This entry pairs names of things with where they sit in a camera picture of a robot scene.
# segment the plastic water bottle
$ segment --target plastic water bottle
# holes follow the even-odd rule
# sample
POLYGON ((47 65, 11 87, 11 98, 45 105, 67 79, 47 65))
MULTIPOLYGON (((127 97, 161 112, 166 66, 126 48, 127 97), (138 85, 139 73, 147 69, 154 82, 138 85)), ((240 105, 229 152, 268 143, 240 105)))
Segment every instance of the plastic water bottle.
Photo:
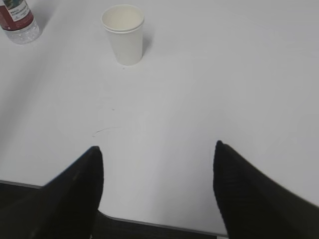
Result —
POLYGON ((0 26, 16 44, 32 42, 40 35, 39 27, 25 0, 0 0, 0 26))

